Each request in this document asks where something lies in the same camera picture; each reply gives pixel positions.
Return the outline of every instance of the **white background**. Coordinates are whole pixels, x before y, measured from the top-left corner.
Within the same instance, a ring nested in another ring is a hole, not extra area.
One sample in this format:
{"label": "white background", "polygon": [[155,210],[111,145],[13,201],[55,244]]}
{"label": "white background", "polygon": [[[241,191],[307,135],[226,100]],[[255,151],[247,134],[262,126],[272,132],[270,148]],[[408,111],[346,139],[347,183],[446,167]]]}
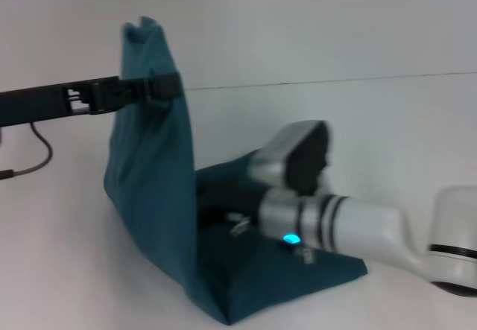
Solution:
{"label": "white background", "polygon": [[[121,24],[150,16],[189,89],[198,167],[260,147],[290,122],[326,119],[336,191],[404,208],[424,251],[437,191],[477,184],[476,8],[477,0],[0,0],[0,90],[118,74]],[[265,86],[278,83],[290,84]],[[112,120],[38,123],[54,160],[0,182],[0,328],[223,327],[125,234],[102,188]],[[44,157],[27,126],[3,134],[0,169]],[[236,327],[474,329],[476,307],[370,264],[369,276]]]}

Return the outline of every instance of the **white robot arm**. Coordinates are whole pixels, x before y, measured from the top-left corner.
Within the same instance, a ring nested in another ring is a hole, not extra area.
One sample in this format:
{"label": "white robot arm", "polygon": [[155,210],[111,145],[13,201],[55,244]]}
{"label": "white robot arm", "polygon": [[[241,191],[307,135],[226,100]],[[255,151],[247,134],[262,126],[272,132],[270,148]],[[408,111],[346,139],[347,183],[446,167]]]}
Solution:
{"label": "white robot arm", "polygon": [[257,211],[259,231],[278,241],[399,267],[450,293],[477,296],[477,188],[439,194],[429,251],[419,254],[402,210],[330,194],[325,183],[315,181],[326,164],[316,153],[326,153],[327,145],[324,122],[302,121],[256,153],[249,175],[272,187]]}

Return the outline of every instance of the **blue led light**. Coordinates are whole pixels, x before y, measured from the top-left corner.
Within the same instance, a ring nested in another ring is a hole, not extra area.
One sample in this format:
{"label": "blue led light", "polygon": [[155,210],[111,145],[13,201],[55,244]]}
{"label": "blue led light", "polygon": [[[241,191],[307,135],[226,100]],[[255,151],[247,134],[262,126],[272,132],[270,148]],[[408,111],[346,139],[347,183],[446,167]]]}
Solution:
{"label": "blue led light", "polygon": [[283,240],[286,242],[286,243],[289,243],[289,244],[296,244],[296,243],[300,243],[301,242],[301,239],[300,237],[298,237],[297,235],[294,235],[294,234],[288,234],[288,235],[284,235],[283,236]]}

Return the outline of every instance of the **teal cloth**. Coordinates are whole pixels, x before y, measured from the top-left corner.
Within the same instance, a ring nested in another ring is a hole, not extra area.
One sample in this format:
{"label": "teal cloth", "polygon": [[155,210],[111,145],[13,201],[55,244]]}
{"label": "teal cloth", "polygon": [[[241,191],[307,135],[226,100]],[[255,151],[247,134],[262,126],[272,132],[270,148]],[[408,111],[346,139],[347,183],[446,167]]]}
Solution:
{"label": "teal cloth", "polygon": [[[123,41],[123,79],[176,71],[154,20],[125,25]],[[257,187],[246,175],[249,158],[195,173],[183,93],[173,101],[134,104],[116,113],[104,176],[104,188],[142,254],[224,324],[367,272],[359,259],[325,252],[316,253],[315,264],[305,265],[256,232],[230,237],[227,225],[198,232],[196,184],[213,187],[235,177]]]}

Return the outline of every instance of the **black clamp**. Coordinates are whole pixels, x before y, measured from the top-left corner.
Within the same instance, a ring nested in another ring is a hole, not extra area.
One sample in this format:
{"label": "black clamp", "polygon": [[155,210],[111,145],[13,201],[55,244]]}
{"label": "black clamp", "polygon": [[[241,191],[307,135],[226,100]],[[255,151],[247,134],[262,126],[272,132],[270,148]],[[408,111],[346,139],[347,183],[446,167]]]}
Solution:
{"label": "black clamp", "polygon": [[[151,78],[119,77],[39,86],[0,93],[0,127],[83,114],[115,112],[133,103],[167,101],[181,95],[179,73]],[[87,104],[75,109],[74,102]]]}

